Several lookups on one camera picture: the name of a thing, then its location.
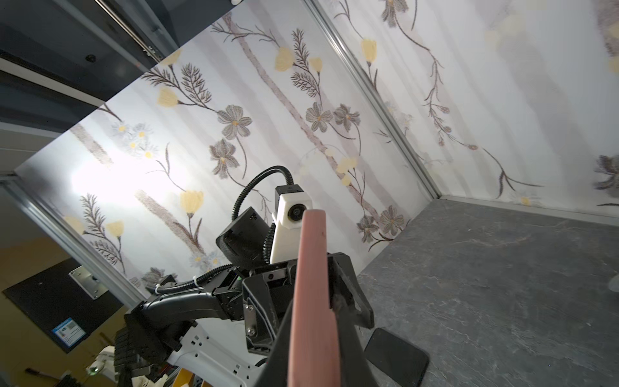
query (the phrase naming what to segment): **smartphone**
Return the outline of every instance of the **smartphone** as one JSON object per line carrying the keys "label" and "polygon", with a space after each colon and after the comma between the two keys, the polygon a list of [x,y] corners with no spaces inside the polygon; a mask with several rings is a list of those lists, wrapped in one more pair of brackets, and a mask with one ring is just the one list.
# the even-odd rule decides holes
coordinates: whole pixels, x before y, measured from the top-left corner
{"label": "smartphone", "polygon": [[377,328],[365,347],[365,358],[402,387],[418,387],[430,358],[421,349]]}

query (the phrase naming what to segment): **black rectangular object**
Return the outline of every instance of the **black rectangular object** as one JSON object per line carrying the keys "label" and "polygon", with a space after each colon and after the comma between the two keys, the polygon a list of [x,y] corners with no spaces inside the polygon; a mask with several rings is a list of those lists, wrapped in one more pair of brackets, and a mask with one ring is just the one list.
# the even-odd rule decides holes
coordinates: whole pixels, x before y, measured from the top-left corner
{"label": "black rectangular object", "polygon": [[372,333],[365,357],[402,387],[420,386],[430,362],[424,351],[383,328]]}
{"label": "black rectangular object", "polygon": [[[19,282],[3,291],[50,339],[66,353],[86,339],[123,305],[112,293],[105,292],[93,300],[69,272],[81,266],[73,258]],[[68,347],[53,329],[72,318],[85,332]]]}

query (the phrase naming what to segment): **blue and white label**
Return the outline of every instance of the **blue and white label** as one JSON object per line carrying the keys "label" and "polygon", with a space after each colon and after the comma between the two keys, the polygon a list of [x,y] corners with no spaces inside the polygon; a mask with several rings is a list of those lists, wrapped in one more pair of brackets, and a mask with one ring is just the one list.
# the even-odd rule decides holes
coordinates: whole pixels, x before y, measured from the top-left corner
{"label": "blue and white label", "polygon": [[72,318],[64,320],[59,326],[55,327],[52,332],[60,337],[67,347],[71,348],[86,332]]}

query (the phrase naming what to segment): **pink handle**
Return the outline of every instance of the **pink handle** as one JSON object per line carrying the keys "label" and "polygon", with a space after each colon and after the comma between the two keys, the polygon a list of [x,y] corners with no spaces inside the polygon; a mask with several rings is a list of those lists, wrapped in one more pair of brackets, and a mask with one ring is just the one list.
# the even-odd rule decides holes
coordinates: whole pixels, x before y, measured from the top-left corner
{"label": "pink handle", "polygon": [[303,213],[288,358],[289,387],[340,387],[340,349],[329,308],[327,222],[323,210]]}

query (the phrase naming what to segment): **floral wallpaper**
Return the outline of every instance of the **floral wallpaper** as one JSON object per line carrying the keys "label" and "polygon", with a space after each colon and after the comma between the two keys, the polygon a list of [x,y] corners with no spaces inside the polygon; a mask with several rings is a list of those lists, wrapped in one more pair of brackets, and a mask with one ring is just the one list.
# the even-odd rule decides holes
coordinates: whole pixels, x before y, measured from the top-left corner
{"label": "floral wallpaper", "polygon": [[[215,238],[272,165],[326,210],[329,251],[358,271],[430,200],[300,1],[246,0],[17,173],[143,290],[227,263]],[[271,223],[283,183],[245,206]]]}
{"label": "floral wallpaper", "polygon": [[619,216],[617,0],[318,2],[443,194]]}

